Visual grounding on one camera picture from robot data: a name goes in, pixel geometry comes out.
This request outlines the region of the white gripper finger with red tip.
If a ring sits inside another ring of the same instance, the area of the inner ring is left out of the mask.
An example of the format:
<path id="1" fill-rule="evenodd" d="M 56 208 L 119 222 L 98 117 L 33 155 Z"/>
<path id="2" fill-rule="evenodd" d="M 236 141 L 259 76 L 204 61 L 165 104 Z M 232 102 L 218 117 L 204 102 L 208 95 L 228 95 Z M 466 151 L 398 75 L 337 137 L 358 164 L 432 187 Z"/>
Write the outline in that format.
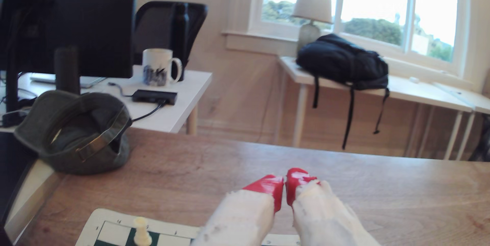
<path id="1" fill-rule="evenodd" d="M 192 245 L 261 245 L 281 209 L 284 178 L 266 175 L 229 192 Z"/>
<path id="2" fill-rule="evenodd" d="M 326 180 L 290 168 L 286 193 L 301 245 L 380 245 Z"/>

